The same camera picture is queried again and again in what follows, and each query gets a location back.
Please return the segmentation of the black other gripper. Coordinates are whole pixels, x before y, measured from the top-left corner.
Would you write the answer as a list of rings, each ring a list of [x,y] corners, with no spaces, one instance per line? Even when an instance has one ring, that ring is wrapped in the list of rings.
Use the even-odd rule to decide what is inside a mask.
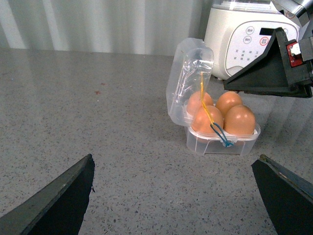
[[[277,28],[263,54],[224,81],[224,89],[246,94],[311,98],[313,37],[288,40]]]

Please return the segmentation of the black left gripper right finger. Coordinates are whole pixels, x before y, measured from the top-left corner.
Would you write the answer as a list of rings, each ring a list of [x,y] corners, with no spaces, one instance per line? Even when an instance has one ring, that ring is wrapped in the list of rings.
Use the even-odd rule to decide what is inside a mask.
[[[311,235],[313,185],[264,154],[251,166],[276,232],[279,235]]]

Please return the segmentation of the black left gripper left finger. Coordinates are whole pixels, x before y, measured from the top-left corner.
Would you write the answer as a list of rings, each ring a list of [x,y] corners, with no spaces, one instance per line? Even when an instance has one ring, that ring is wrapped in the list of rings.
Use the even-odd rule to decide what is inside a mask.
[[[91,154],[0,219],[2,235],[77,235],[93,190]]]

